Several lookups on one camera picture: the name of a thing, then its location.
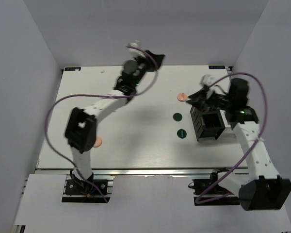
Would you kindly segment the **plain pink powder puff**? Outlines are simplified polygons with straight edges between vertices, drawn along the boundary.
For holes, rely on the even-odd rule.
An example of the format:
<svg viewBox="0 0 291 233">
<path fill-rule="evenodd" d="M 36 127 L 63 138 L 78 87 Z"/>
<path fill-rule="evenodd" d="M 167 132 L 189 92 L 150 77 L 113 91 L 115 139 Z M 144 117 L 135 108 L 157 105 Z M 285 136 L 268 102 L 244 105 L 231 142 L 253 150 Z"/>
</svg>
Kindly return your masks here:
<svg viewBox="0 0 291 233">
<path fill-rule="evenodd" d="M 101 146 L 101 144 L 102 144 L 102 139 L 101 139 L 101 137 L 98 136 L 98 137 L 96 138 L 96 141 L 95 141 L 93 147 L 94 147 L 94 148 L 98 148 L 98 147 Z"/>
</svg>

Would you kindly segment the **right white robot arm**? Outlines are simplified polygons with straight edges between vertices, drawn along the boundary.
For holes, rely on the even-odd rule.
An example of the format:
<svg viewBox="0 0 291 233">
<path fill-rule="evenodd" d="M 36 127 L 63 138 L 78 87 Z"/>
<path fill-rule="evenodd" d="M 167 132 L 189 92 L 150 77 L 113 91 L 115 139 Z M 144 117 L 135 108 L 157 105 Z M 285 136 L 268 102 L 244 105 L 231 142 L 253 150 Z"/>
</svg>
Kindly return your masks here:
<svg viewBox="0 0 291 233">
<path fill-rule="evenodd" d="M 225 111 L 226 119 L 244 152 L 238 163 L 246 161 L 248 168 L 247 181 L 233 172 L 238 165 L 227 172 L 219 172 L 201 195 L 210 190 L 219 194 L 226 189 L 238 197 L 246 211 L 279 210 L 291 192 L 291 182 L 280 176 L 270 159 L 261 139 L 265 127 L 259 125 L 255 110 L 247 105 L 248 92 L 248 82 L 234 78 L 224 95 L 217 94 L 210 85 L 204 84 L 201 90 L 188 96 L 187 103 L 198 110 L 216 108 Z"/>
</svg>

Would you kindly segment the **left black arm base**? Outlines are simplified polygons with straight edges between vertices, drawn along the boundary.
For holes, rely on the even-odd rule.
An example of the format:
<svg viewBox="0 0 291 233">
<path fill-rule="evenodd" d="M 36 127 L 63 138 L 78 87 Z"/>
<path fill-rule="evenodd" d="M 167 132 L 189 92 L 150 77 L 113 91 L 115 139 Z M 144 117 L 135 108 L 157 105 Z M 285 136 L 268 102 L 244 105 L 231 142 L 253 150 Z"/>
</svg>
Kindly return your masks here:
<svg viewBox="0 0 291 233">
<path fill-rule="evenodd" d="M 62 194 L 63 203 L 108 203 L 112 193 L 112 182 L 106 179 L 94 179 L 92 174 L 89 181 L 95 186 L 79 179 L 70 171 L 66 177 Z"/>
</svg>

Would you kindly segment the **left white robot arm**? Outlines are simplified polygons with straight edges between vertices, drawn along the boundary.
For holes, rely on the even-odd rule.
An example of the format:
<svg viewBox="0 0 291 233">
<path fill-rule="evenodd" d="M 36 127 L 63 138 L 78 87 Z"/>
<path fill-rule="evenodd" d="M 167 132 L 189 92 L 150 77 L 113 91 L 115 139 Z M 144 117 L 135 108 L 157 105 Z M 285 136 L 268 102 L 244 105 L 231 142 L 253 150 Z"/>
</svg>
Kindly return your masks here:
<svg viewBox="0 0 291 233">
<path fill-rule="evenodd" d="M 106 97 L 83 109 L 72 109 L 65 138 L 73 155 L 74 169 L 70 176 L 81 193 L 88 194 L 93 189 L 90 150 L 97 141 L 98 124 L 117 109 L 127 105 L 136 95 L 136 87 L 144 75 L 159 69 L 164 58 L 164 54 L 153 54 L 148 50 L 144 53 L 134 52 L 133 59 L 123 64 L 115 86 Z"/>
</svg>

